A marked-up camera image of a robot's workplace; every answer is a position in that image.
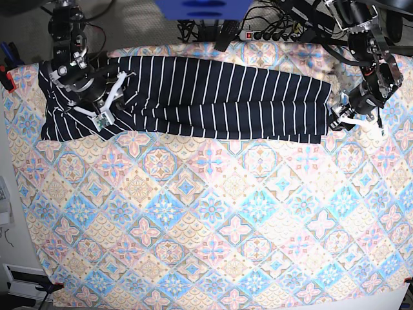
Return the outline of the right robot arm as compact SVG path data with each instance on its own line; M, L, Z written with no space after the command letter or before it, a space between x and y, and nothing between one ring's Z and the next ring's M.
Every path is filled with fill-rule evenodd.
M75 1L54 1L48 32L52 37L52 60L48 75L57 87L74 93L73 106L102 107L108 95L106 78L100 69L106 61L102 51L90 53L86 20Z

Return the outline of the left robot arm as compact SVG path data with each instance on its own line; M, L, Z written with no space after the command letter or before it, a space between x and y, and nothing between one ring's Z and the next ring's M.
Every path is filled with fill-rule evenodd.
M340 62L359 67L362 82L350 92L342 91L339 103L331 108L328 126L333 131L351 130L358 124L356 115L365 115L368 122L383 124L380 113L391 96L400 88L403 75L390 53L379 25L379 13L374 5L357 1L325 1L324 4L336 20L341 31L348 35L348 48L354 60L349 60L323 43L322 47Z

